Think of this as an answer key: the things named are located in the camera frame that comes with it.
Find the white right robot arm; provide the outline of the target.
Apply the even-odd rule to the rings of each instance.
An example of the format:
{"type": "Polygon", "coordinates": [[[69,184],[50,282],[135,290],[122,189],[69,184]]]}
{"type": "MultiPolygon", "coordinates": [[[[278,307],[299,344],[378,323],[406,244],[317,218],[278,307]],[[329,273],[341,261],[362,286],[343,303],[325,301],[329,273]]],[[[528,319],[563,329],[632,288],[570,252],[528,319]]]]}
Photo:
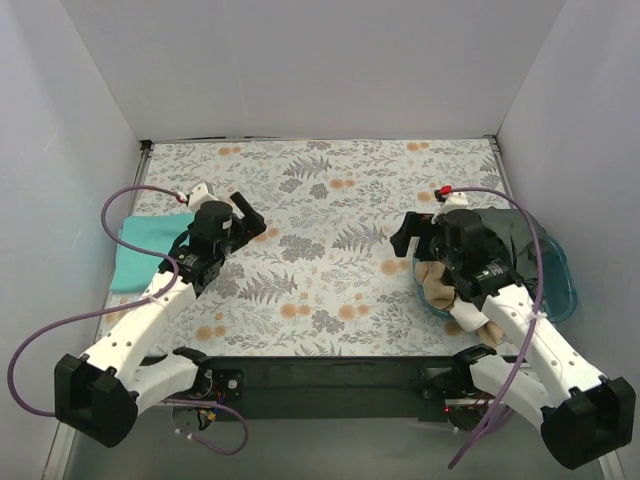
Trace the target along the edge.
{"type": "Polygon", "coordinates": [[[468,209],[444,215],[409,212],[390,243],[404,257],[412,238],[415,259],[443,263],[461,306],[496,323],[534,371],[511,367],[493,349],[467,348],[453,358],[452,383],[464,397],[487,392],[536,427],[551,455],[575,469],[632,440],[636,393],[582,357],[534,303],[508,249],[468,209]]]}

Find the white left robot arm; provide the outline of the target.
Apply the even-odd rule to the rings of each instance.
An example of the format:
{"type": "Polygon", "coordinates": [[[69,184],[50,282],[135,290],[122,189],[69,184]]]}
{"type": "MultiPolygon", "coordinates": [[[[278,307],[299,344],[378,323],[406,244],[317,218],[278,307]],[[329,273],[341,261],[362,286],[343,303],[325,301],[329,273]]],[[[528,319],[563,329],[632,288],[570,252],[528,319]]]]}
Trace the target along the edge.
{"type": "Polygon", "coordinates": [[[106,447],[119,444],[138,416],[160,402],[213,412],[233,372],[217,372],[207,354],[189,347],[150,359],[161,334],[214,283],[227,257],[266,230],[264,218],[238,192],[218,200],[206,185],[184,197],[193,221],[173,242],[141,295],[101,340],[54,368],[57,420],[106,447]]]}

